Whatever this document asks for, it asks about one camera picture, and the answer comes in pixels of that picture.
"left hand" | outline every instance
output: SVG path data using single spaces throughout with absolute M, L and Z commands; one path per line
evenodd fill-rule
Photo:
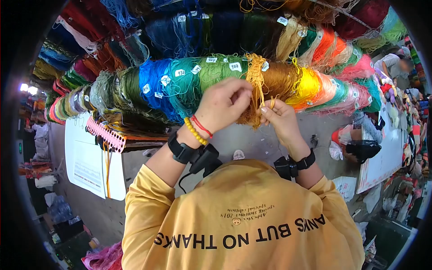
M 227 78 L 204 92 L 195 117 L 213 134 L 241 116 L 250 105 L 252 90 L 243 79 Z

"yellow beaded bracelet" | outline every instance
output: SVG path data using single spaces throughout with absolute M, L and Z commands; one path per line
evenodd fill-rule
M 192 134 L 195 136 L 195 138 L 203 145 L 206 145 L 208 141 L 206 139 L 201 138 L 201 136 L 198 134 L 197 130 L 194 129 L 194 127 L 191 124 L 191 121 L 189 120 L 189 117 L 184 118 L 184 123 L 187 126 L 187 129 L 192 132 Z

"red string bracelet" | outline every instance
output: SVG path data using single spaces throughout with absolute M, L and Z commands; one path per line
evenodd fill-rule
M 195 122 L 195 124 L 197 124 L 197 126 L 198 126 L 200 129 L 202 129 L 202 130 L 204 130 L 205 132 L 207 132 L 207 134 L 210 135 L 210 139 L 213 138 L 213 134 L 211 134 L 210 131 L 208 131 L 205 127 L 203 127 L 203 126 L 201 125 L 201 123 L 198 121 L 198 119 L 196 118 L 195 115 L 192 115 L 191 120 L 192 120 L 193 122 Z

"person in gray shirt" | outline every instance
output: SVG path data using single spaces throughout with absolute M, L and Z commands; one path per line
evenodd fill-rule
M 396 77 L 408 77 L 408 74 L 413 70 L 414 63 L 410 59 L 400 59 L 395 54 L 387 54 L 380 60 L 376 61 L 375 68 L 384 72 L 390 77 L 394 86 L 396 86 Z

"hand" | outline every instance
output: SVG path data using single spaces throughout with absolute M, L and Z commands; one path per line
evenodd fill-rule
M 275 100 L 272 110 L 269 108 L 271 100 L 266 100 L 264 104 L 265 107 L 260 109 L 261 123 L 265 125 L 271 123 L 274 126 L 280 143 L 287 148 L 296 162 L 307 157 L 311 152 L 300 134 L 294 109 L 279 99 Z
M 195 117 L 213 134 L 240 117 L 251 102 L 252 90 L 243 79 L 227 78 L 204 92 Z

